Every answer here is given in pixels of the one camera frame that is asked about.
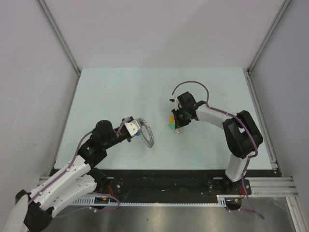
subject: metal spring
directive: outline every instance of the metal spring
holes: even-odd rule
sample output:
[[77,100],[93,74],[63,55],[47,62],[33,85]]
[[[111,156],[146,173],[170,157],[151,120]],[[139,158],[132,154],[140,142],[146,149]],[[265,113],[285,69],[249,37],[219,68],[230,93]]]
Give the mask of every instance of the metal spring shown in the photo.
[[141,124],[146,128],[146,131],[147,131],[147,133],[148,133],[148,135],[149,135],[149,139],[147,139],[147,138],[145,137],[143,131],[141,130],[141,131],[140,131],[141,139],[142,139],[143,142],[146,144],[146,146],[150,148],[150,147],[152,147],[152,146],[155,144],[154,134],[153,134],[153,132],[152,132],[150,126],[148,126],[148,125],[146,124],[145,119],[140,118],[139,120],[140,120]]

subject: metal frame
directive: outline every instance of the metal frame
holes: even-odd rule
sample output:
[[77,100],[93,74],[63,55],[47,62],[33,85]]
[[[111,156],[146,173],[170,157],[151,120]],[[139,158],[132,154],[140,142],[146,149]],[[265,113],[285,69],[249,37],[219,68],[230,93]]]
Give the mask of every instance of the metal frame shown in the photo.
[[[102,170],[107,176],[107,185],[114,189],[115,195],[122,203],[138,204],[205,204],[218,203],[217,195],[225,194],[227,191],[216,185],[222,184],[225,170]],[[273,176],[280,178],[280,174],[274,171],[254,171],[249,170],[247,177]],[[40,185],[49,177],[40,179]],[[250,182],[247,192],[251,194]],[[231,194],[239,197],[239,186],[231,189]]]
[[297,232],[309,231],[308,221],[306,220],[305,213],[302,210],[301,203],[298,197],[287,197],[292,220]]
[[81,69],[78,67],[76,61],[75,61],[75,58],[74,56],[72,55],[72,52],[67,44],[67,42],[65,41],[51,11],[49,10],[45,0],[36,0],[36,2],[38,3],[39,5],[39,8],[41,9],[47,23],[49,24],[52,32],[54,33],[56,39],[58,40],[64,54],[67,56],[67,58],[69,59],[72,67],[74,68],[76,74],[78,76],[80,76],[81,74]]
[[62,130],[61,130],[61,134],[60,134],[60,138],[58,140],[56,150],[53,154],[53,158],[51,160],[51,163],[50,163],[49,168],[48,168],[47,172],[45,173],[45,175],[49,175],[54,168],[54,165],[55,165],[55,162],[56,162],[56,159],[57,159],[57,156],[58,156],[58,152],[59,152],[59,149],[60,149],[60,145],[61,145],[61,142],[62,142],[62,139],[63,139],[64,131],[65,131],[68,119],[69,119],[69,114],[70,114],[70,111],[71,111],[71,108],[72,108],[72,105],[73,105],[73,100],[74,100],[76,90],[77,90],[77,87],[78,87],[78,82],[79,82],[79,76],[76,80],[74,91],[73,91],[73,94],[72,94],[71,99],[70,99],[70,105],[69,105],[69,108],[68,108],[68,111],[67,111],[65,121],[63,123],[63,127],[62,127]]
[[289,6],[291,5],[293,0],[285,0],[281,8],[279,9],[274,21],[272,22],[269,30],[266,33],[266,36],[264,37],[262,44],[260,45],[259,49],[257,50],[256,54],[254,55],[254,58],[251,62],[251,64],[248,67],[248,73],[251,74],[252,70],[256,66],[256,63],[259,61],[262,53],[266,49],[270,39],[272,38],[274,32],[276,31],[276,28],[278,27],[279,23],[281,22],[283,16],[285,15],[286,11],[288,10]]
[[[41,185],[48,176],[42,176],[38,185]],[[297,189],[292,177],[247,177],[250,181],[252,197],[286,197],[298,198]],[[239,197],[239,195],[217,195],[217,197]]]
[[247,82],[248,89],[249,89],[249,92],[250,92],[250,95],[251,95],[251,99],[252,99],[252,102],[253,102],[253,106],[254,106],[254,109],[256,111],[257,119],[258,119],[259,124],[261,126],[261,130],[262,130],[261,132],[263,134],[263,138],[264,138],[266,149],[267,149],[267,152],[268,152],[268,155],[269,155],[271,166],[274,170],[279,168],[282,175],[284,175],[284,173],[280,169],[280,165],[277,164],[277,162],[278,162],[277,154],[276,154],[273,142],[272,142],[270,134],[269,134],[269,130],[268,130],[268,127],[267,127],[267,124],[266,124],[266,120],[264,118],[264,114],[263,114],[263,110],[262,110],[260,101],[258,99],[256,90],[255,90],[255,87],[254,87],[254,84],[253,84],[252,77],[248,72],[244,72],[244,74],[245,74],[246,82]]

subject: metal floor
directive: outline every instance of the metal floor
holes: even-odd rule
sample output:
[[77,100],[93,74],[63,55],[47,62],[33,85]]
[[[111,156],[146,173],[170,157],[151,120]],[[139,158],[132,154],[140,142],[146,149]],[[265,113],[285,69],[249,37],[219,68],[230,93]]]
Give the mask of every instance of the metal floor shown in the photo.
[[[295,232],[285,198],[255,198],[265,220],[221,207],[121,207],[110,213],[82,210],[54,219],[45,232]],[[68,213],[69,206],[60,213]],[[243,201],[243,208],[248,202]]]

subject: gray panel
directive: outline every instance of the gray panel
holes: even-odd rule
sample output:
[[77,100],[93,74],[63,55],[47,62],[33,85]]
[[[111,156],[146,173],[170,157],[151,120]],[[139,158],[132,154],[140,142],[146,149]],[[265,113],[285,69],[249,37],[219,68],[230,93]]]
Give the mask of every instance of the gray panel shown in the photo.
[[1,1],[0,231],[56,153],[77,76],[37,3]]
[[274,148],[286,176],[293,176],[309,213],[309,1],[292,3],[260,61],[253,82]]
[[248,67],[283,0],[46,0],[84,68]]
[[[266,220],[210,207],[121,207],[111,213],[76,212],[54,219],[45,232],[294,232],[285,198],[253,199]],[[249,207],[245,200],[243,207]],[[62,213],[70,212],[70,206]]]

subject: yellow object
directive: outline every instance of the yellow object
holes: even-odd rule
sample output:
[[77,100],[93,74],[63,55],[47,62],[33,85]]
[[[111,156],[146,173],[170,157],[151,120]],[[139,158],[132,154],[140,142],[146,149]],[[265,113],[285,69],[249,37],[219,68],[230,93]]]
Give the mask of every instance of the yellow object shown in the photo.
[[173,123],[175,121],[174,116],[169,117],[169,123]]

